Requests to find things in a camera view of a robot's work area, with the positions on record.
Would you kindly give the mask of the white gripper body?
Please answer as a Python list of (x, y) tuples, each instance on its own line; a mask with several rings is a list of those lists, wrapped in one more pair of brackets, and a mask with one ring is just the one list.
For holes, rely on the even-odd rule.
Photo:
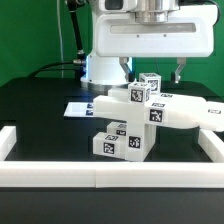
[(215, 5), (182, 6), (164, 23), (137, 23), (134, 13), (107, 13), (95, 24), (102, 57), (208, 57), (214, 48)]

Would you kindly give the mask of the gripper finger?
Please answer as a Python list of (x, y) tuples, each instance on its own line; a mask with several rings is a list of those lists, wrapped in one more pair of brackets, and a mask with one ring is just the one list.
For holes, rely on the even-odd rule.
[(177, 59), (177, 68), (174, 72), (171, 73), (171, 81), (173, 83), (178, 83), (181, 79), (181, 72), (186, 65), (186, 58), (180, 57)]
[(125, 72), (125, 79), (127, 82), (133, 82), (134, 81), (134, 72), (132, 71), (132, 68), (129, 66), (129, 58), (128, 57), (120, 57), (119, 58), (119, 64), (123, 71)]

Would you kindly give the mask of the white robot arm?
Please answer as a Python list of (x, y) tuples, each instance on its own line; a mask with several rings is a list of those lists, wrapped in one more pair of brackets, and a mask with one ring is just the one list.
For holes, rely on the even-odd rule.
[(191, 57), (214, 49), (213, 27), (220, 9), (213, 0), (65, 0), (80, 40), (76, 12), (89, 5), (92, 50), (77, 44), (84, 86), (123, 85), (134, 79), (134, 58), (175, 58), (175, 82)]

